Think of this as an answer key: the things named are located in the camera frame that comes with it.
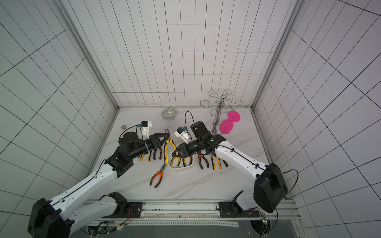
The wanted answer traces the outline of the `white plastic storage box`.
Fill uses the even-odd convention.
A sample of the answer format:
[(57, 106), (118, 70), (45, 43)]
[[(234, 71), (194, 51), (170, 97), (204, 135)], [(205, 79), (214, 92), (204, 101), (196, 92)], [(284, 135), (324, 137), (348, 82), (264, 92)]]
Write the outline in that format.
[(172, 137), (169, 137), (169, 139), (166, 142), (167, 142), (167, 145), (165, 146), (166, 161), (167, 161), (166, 164), (170, 169), (180, 170), (180, 169), (183, 169), (187, 166), (191, 166), (193, 164), (193, 156), (189, 157), (190, 163), (188, 165), (186, 164), (185, 158), (179, 158), (178, 156), (172, 157), (171, 160), (169, 160), (170, 154), (168, 152), (168, 145), (171, 145), (174, 151), (176, 151), (177, 146), (176, 146), (175, 142), (173, 141)]

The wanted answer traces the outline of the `black orange long-nose pliers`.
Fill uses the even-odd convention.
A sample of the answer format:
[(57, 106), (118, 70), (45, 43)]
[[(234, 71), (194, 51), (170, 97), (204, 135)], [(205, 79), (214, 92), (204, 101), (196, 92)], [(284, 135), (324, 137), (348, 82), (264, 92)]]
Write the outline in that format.
[(203, 161), (205, 162), (206, 167), (209, 168), (209, 162), (208, 162), (208, 160), (205, 158), (204, 155), (199, 154), (197, 157), (198, 157), (198, 164), (199, 164), (199, 167), (200, 167), (202, 170), (204, 169), (204, 167), (203, 167)]

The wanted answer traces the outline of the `orange long-nose pliers front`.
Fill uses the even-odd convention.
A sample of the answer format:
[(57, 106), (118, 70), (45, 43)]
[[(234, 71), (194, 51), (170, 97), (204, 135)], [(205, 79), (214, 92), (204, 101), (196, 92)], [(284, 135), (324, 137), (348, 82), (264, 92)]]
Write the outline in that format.
[(164, 163), (161, 167), (161, 169), (151, 178), (150, 180), (150, 184), (149, 185), (152, 185), (154, 180), (156, 178), (158, 178), (158, 183), (154, 186), (155, 188), (157, 188), (160, 184), (161, 184), (161, 181), (162, 181), (162, 177), (163, 177), (163, 172), (164, 172), (164, 169), (166, 168), (166, 164)]

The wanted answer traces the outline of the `yellow black combination pliers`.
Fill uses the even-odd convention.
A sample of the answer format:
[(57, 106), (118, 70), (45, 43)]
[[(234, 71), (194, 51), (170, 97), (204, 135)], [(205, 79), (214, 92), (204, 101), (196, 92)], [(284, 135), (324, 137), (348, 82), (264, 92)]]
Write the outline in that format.
[(220, 159), (218, 158), (218, 157), (216, 157), (216, 156), (211, 156), (211, 162), (212, 162), (212, 168), (214, 169), (214, 170), (216, 170), (216, 169), (222, 169), (222, 167), (221, 167), (221, 161), (220, 161)]

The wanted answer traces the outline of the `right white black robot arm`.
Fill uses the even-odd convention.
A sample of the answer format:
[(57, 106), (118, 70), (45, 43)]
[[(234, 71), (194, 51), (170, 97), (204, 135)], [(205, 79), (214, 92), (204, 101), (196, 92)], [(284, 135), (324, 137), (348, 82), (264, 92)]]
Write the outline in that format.
[(238, 201), (243, 210), (259, 207), (265, 212), (273, 213), (289, 191), (276, 164), (267, 165), (249, 157), (219, 134), (207, 133), (196, 140), (184, 142), (172, 156), (187, 158), (202, 151), (226, 161), (248, 176), (249, 181), (254, 184), (253, 198), (249, 199), (246, 195)]

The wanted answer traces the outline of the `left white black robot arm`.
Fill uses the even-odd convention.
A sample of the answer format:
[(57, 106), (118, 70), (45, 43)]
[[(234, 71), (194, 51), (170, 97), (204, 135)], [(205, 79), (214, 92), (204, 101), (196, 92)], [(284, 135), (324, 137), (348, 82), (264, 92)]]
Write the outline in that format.
[(83, 203), (127, 172), (135, 158), (161, 147), (169, 137), (168, 131), (153, 134), (145, 140), (139, 139), (135, 132), (125, 133), (114, 154), (95, 172), (60, 195), (50, 200), (41, 198), (33, 204), (28, 233), (34, 238), (67, 238), (97, 219), (124, 216), (127, 201), (118, 192), (86, 206)]

